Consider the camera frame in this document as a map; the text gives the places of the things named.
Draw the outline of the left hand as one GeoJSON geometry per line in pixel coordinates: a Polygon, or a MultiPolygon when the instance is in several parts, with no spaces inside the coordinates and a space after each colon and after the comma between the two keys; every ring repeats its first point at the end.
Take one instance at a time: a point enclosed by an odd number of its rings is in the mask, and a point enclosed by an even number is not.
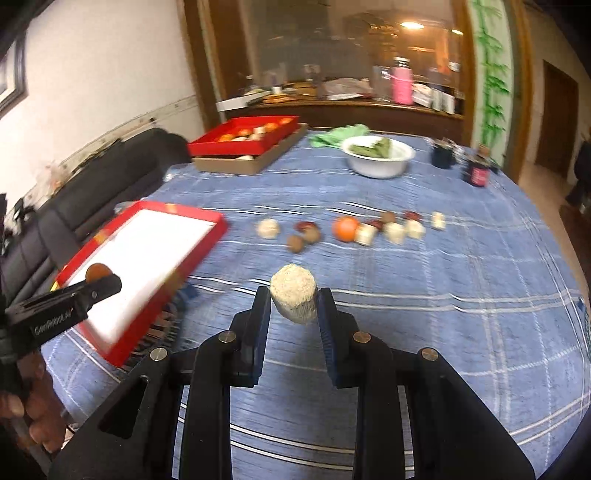
{"type": "Polygon", "coordinates": [[[59,451],[65,439],[66,422],[63,404],[53,388],[53,379],[46,370],[42,354],[35,351],[18,362],[19,372],[30,383],[29,395],[22,401],[17,395],[1,392],[1,418],[21,418],[27,415],[31,424],[31,439],[49,453],[59,451]]]}

